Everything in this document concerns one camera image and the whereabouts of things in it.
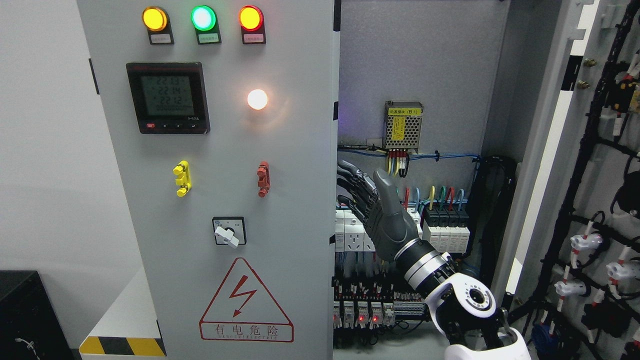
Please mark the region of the dark grey robotic left hand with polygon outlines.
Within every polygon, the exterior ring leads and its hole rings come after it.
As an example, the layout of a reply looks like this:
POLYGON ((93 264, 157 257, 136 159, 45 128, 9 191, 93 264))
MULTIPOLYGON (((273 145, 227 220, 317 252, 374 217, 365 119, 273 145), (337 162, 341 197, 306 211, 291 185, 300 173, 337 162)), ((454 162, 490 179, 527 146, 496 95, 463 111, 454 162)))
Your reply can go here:
POLYGON ((347 205, 361 221, 377 255, 387 262, 395 261, 402 247, 419 235, 416 224, 400 203, 393 178, 382 169, 368 175, 344 160, 337 162, 336 171, 336 184, 349 194, 338 194, 337 201, 347 205))

